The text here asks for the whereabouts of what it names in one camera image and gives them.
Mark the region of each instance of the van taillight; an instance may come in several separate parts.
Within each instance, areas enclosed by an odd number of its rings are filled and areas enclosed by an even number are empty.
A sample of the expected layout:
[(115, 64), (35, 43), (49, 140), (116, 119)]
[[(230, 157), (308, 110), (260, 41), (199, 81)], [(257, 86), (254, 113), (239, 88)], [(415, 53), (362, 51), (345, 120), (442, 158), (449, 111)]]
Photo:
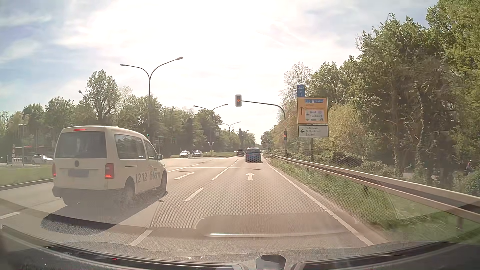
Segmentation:
[(105, 164), (105, 179), (115, 178), (115, 169), (113, 168), (113, 163)]

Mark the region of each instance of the asphalt road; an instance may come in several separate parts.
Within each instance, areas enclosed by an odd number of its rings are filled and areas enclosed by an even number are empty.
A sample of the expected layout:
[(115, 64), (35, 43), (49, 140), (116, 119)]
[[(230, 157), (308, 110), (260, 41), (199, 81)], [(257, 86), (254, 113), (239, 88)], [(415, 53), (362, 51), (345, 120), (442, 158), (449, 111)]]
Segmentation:
[(152, 251), (146, 257), (163, 259), (386, 242), (265, 160), (165, 163), (167, 194), (144, 194), (128, 211), (66, 206), (45, 183), (0, 191), (0, 223), (59, 243), (142, 247)]

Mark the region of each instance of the direction sign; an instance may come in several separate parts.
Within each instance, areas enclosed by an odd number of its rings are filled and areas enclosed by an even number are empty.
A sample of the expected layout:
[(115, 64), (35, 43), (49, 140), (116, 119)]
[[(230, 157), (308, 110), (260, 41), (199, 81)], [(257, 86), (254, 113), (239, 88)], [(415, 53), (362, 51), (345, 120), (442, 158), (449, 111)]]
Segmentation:
[(327, 98), (297, 98), (297, 123), (326, 124), (328, 123)]
[(300, 138), (328, 137), (328, 125), (298, 125)]
[(305, 96), (305, 85), (297, 85), (297, 97)]

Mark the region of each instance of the van rear wheel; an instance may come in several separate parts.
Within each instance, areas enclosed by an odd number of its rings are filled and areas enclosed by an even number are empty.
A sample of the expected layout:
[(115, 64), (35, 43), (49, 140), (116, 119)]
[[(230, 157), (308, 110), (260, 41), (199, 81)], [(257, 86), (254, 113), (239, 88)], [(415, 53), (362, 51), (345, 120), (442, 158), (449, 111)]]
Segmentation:
[(131, 206), (134, 196), (135, 196), (135, 187), (132, 183), (127, 182), (121, 194), (121, 202), (120, 202), (121, 207), (127, 208)]
[(167, 173), (163, 172), (162, 174), (162, 183), (159, 187), (156, 188), (158, 195), (163, 196), (167, 190)]

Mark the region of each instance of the guardrail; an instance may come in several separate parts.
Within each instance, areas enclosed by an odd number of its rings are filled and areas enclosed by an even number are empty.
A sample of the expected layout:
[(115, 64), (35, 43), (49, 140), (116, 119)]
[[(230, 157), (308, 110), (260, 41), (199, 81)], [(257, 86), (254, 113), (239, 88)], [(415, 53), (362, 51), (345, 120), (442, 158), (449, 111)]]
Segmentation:
[(458, 217), (458, 229), (462, 229), (463, 219), (480, 223), (480, 197), (310, 161), (290, 159), (273, 154), (270, 154), (270, 156), (304, 168), (340, 176), (363, 186), (375, 188), (401, 198), (448, 212)]

